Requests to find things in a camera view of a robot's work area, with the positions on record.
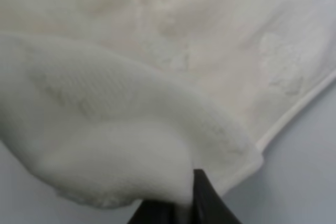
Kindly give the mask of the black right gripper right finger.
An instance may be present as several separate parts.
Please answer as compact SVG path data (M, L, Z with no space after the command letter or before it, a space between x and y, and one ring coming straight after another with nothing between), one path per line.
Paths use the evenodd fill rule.
M192 223L241 224L224 204L202 169L194 170Z

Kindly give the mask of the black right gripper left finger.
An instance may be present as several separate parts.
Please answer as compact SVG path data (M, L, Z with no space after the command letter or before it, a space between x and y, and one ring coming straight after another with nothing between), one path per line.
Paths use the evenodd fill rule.
M183 223L177 216L173 203L144 200L127 224L178 224Z

